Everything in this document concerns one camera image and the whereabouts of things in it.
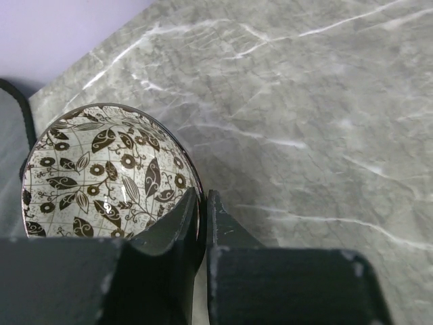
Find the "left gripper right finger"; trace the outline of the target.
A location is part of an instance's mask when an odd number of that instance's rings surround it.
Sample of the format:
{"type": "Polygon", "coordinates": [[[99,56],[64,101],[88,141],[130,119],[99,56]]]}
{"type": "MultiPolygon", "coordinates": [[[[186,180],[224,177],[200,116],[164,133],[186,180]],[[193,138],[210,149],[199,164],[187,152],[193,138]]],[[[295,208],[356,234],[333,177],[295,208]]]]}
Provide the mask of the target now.
{"type": "Polygon", "coordinates": [[[391,324],[375,270],[342,248],[266,247],[212,190],[207,200],[211,324],[391,324]]]}

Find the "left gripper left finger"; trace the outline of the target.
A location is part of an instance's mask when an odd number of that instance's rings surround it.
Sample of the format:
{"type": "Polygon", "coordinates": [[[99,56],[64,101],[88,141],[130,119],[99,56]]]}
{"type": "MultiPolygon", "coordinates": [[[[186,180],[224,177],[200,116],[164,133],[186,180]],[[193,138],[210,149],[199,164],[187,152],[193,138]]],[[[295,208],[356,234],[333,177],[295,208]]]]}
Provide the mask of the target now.
{"type": "Polygon", "coordinates": [[[2,239],[1,323],[190,324],[197,217],[189,189],[130,240],[2,239]]]}

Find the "black leaf pattern bowl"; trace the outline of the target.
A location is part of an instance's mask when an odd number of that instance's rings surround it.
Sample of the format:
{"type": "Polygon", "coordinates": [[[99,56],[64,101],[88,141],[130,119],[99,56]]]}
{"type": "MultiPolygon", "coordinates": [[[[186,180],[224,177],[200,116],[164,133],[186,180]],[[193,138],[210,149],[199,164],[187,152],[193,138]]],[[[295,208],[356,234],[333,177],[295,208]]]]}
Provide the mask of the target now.
{"type": "Polygon", "coordinates": [[[152,116],[96,103],[74,109],[41,134],[22,180],[29,237],[131,238],[203,187],[186,150],[152,116]]]}

